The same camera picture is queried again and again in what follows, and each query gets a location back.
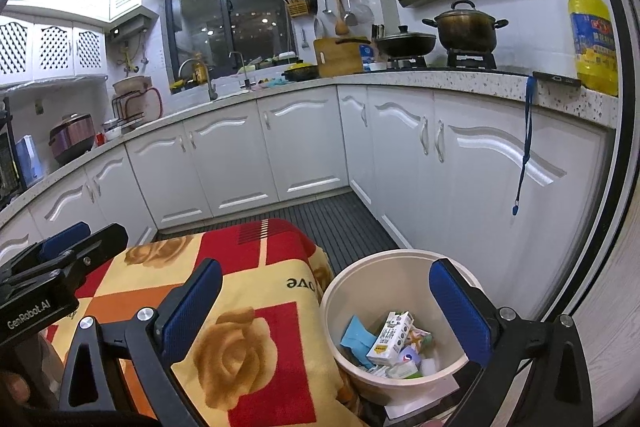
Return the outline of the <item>white milk carton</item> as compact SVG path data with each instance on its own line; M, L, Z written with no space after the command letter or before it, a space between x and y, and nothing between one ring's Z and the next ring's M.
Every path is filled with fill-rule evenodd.
M375 365L392 366L399 359L413 325L409 311L392 311L387 314L381 332L368 353L368 359Z

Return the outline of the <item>white trash bin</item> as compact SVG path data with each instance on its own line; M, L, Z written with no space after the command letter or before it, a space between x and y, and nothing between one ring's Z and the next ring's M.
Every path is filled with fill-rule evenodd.
M432 294L442 255L396 249L364 258L324 291L321 318L338 367L359 394L398 416L459 390L468 358Z

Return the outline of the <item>blue paper trash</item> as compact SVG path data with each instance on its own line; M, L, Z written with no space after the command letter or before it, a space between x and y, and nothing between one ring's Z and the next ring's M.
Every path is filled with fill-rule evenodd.
M374 345L376 336L372 335L361 323L357 315L350 319L340 341L340 346L352 363L366 371L374 366L368 359L368 353Z

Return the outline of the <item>white kitchen cabinets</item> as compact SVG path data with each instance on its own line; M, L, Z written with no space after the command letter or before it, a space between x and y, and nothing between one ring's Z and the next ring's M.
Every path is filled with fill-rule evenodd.
M146 132L45 191L1 254L84 221L131 244L348 187L404 248L470 269L497 305L542 312L582 248L611 135L520 104L371 86L306 89Z

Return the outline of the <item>kitchen window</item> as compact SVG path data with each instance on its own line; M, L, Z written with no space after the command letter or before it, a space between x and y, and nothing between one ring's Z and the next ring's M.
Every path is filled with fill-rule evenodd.
M171 68L199 58L209 76L296 50L283 0L165 0Z

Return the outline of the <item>hanging kitchen utensils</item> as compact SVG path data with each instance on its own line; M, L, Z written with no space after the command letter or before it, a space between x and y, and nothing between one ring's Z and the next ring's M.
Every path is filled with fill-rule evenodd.
M305 0L317 39L369 37L374 14L366 0Z

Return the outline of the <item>purple rice cooker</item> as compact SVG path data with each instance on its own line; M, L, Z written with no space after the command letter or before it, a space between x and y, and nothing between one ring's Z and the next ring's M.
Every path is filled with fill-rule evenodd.
M90 114L65 116L49 133L49 147L58 165L89 152L96 141L96 129Z

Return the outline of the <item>red orange floral blanket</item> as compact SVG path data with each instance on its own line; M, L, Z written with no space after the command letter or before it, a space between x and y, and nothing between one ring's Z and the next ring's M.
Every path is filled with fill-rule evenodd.
M78 310L50 326L47 340L64 357L80 319L129 320L159 305L207 258L221 265L221 292L172 370L209 425L361 425L358 395L322 331L329 257L282 219L123 251L88 277Z

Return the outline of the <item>dish rack with pot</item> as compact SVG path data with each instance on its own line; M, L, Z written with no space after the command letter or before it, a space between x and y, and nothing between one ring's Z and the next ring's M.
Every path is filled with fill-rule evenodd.
M112 111L118 123L136 129L163 117L160 91L149 76L134 76L113 84Z

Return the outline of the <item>chrome sink faucet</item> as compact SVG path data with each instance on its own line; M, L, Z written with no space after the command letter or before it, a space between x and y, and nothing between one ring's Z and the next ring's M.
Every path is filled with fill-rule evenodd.
M186 75L186 68L191 67L191 76ZM191 81L199 86L205 86L210 101L216 101L218 94L215 86L210 80L208 67L201 58L187 58L178 69L178 77L184 82Z

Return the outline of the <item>wooden cutting board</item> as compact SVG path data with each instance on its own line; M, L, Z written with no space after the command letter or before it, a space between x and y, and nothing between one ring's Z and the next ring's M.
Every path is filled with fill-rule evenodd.
M322 78L363 72L360 46L371 41L364 37L321 38L314 40L314 54Z

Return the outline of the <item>gas stove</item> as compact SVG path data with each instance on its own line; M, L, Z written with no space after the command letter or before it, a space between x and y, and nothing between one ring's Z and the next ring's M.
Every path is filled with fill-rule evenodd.
M497 69L495 57L488 53L463 53L460 50L450 50L446 55L435 57L427 55L392 57L381 55L386 62L387 69L393 70L425 70L425 69L464 69L489 70Z

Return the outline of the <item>black frying pan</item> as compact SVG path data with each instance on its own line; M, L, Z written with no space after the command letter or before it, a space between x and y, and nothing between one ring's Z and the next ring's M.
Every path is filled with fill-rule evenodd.
M424 32L408 31L406 25L398 27L397 34L388 35L374 40L378 52L388 58L419 57L431 53L436 44L436 36Z

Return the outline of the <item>yellow cooking oil bottle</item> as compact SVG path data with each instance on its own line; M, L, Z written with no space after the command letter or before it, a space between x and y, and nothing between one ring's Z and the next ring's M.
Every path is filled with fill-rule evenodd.
M618 96L614 28L603 0L568 0L578 79L590 90Z

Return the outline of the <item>dark stock pot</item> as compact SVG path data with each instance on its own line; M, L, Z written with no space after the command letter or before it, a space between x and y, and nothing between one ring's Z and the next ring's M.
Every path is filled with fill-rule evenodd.
M448 11L435 18L422 20L425 26L437 29L438 40L447 50L490 53L497 46L496 31L509 25L509 21L480 11L471 0L452 2Z

